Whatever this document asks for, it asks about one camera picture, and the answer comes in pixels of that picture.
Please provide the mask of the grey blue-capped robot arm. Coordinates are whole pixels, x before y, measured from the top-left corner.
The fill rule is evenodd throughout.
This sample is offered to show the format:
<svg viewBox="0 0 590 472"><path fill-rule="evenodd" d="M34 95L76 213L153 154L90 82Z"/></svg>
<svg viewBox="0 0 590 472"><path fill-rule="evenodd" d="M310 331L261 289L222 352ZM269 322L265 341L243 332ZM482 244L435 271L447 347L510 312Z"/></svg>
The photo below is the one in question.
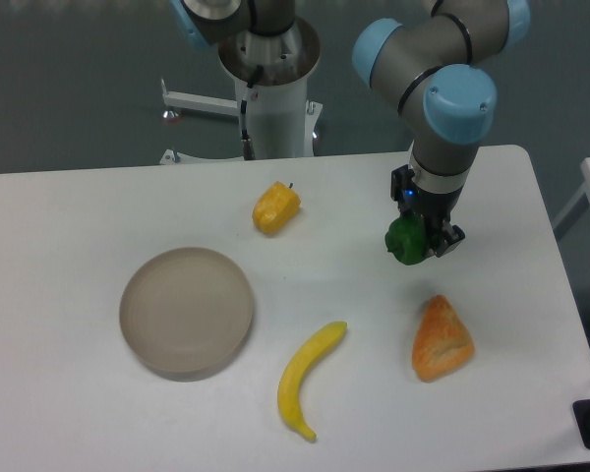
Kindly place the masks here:
<svg viewBox="0 0 590 472"><path fill-rule="evenodd" d="M291 1L175 1L196 47L215 46L235 85L234 113L247 160L301 157L312 147L307 81L321 56L316 31ZM530 26L524 1L431 1L415 28L379 19L358 36L352 65L413 134L408 162L391 174L399 216L386 248L412 266L464 238L450 221L497 104L478 63L519 42Z"/></svg>

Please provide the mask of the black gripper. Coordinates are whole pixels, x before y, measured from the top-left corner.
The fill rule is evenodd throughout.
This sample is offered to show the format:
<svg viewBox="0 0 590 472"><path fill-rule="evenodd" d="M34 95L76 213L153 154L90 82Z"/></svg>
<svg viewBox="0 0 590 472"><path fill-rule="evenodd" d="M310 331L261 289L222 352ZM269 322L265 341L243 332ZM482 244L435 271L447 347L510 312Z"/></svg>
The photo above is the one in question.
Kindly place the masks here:
<svg viewBox="0 0 590 472"><path fill-rule="evenodd" d="M463 187L447 193L433 193L417 185L417 175L408 165L391 172L390 196L397 202L402 218L421 216L431 237L431 250L437 258L452 252L464 239L465 233L450 223Z"/></svg>

